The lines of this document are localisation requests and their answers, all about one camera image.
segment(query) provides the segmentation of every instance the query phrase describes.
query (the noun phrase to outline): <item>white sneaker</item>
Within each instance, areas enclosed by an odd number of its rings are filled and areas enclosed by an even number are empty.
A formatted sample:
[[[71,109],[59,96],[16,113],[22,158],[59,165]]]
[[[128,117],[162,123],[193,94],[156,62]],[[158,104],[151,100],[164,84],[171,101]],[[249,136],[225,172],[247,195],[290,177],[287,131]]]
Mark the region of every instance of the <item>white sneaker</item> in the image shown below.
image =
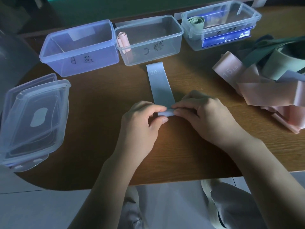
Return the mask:
[[[146,219],[145,217],[142,215],[142,212],[140,210],[140,205],[139,205],[139,202],[140,202],[140,198],[139,198],[139,193],[138,193],[138,190],[135,186],[128,186],[127,187],[127,190],[125,192],[125,199],[126,198],[131,198],[137,205],[138,209],[139,209],[139,213],[141,215],[141,218],[142,218],[142,221],[143,221],[143,229],[148,229],[148,226],[147,226],[147,222],[146,222]]]
[[[210,221],[213,227],[217,229],[226,229],[220,222],[219,216],[218,216],[218,209],[215,206],[215,203],[211,197],[211,192],[212,192],[212,186],[215,186],[216,184],[220,183],[221,181],[219,179],[206,179],[206,180],[201,180],[201,186],[208,197],[209,203],[208,203],[208,212],[209,212],[209,217]]]

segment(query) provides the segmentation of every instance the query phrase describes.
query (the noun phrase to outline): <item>person's left hand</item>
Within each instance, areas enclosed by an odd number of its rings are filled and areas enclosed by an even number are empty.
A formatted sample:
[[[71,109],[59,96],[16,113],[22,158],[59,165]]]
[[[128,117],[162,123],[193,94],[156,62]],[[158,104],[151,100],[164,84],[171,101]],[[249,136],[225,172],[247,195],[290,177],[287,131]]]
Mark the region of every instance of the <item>person's left hand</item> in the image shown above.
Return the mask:
[[[130,161],[139,166],[152,150],[159,128],[168,121],[166,116],[160,116],[149,126],[148,119],[155,112],[163,112],[166,109],[165,106],[147,101],[134,104],[122,117],[115,153],[124,153]]]

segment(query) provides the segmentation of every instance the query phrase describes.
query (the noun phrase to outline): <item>hand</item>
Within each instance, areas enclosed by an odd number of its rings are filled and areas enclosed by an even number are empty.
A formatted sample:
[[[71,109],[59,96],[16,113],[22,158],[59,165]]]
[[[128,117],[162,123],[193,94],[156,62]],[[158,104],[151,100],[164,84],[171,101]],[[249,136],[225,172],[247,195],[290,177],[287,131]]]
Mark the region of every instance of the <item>hand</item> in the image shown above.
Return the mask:
[[[202,138],[223,150],[249,136],[219,99],[196,90],[173,104],[172,108],[177,108],[173,113],[188,120]],[[195,109],[197,114],[185,108]]]
[[[166,109],[165,106],[147,101],[134,104],[122,117],[115,153],[126,153],[128,159],[139,166],[152,150],[159,128],[168,121],[166,116],[160,116],[154,119],[149,126],[148,119],[155,112],[163,112]]]

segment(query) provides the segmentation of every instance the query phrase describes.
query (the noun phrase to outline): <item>plastic storage box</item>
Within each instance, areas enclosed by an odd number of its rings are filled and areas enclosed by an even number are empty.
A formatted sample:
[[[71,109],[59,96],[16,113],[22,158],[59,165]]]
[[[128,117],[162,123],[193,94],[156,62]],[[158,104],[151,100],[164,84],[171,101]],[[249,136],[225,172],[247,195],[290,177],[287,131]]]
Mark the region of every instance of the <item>plastic storage box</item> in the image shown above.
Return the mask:
[[[67,77],[118,63],[113,25],[103,20],[48,34],[40,61]]]
[[[203,29],[196,29],[188,19],[205,19]],[[181,15],[183,37],[195,51],[250,37],[261,14],[240,1],[227,1],[186,11]]]
[[[139,20],[117,27],[114,32],[116,38],[120,32],[128,37],[130,46],[116,45],[127,66],[179,53],[183,35],[182,27],[172,15]]]
[[[63,143],[71,84],[49,74],[6,93],[0,129],[0,164],[21,172]]]

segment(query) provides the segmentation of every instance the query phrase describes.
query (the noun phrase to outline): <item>wooden table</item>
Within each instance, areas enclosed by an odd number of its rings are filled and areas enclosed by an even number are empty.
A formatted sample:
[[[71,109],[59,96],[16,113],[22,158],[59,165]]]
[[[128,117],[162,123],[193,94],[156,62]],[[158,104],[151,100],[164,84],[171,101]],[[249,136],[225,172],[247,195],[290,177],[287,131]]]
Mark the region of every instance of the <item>wooden table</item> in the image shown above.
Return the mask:
[[[176,101],[197,89],[219,98],[237,122],[262,139],[289,171],[305,169],[305,130],[293,134],[259,107],[248,106],[212,66],[227,50],[236,53],[264,34],[276,38],[305,34],[305,7],[264,7],[263,17],[252,37],[202,51],[193,51],[182,40],[179,54],[162,61]],[[52,73],[38,64],[22,80]],[[69,117],[62,146],[33,169],[18,173],[24,180],[53,190],[92,188],[104,161],[112,154],[120,129],[120,119],[140,100],[153,101],[146,63],[116,65],[67,77]],[[159,130],[155,146],[136,170],[132,185],[240,176],[234,162],[221,150],[199,137],[190,124],[170,117]]]

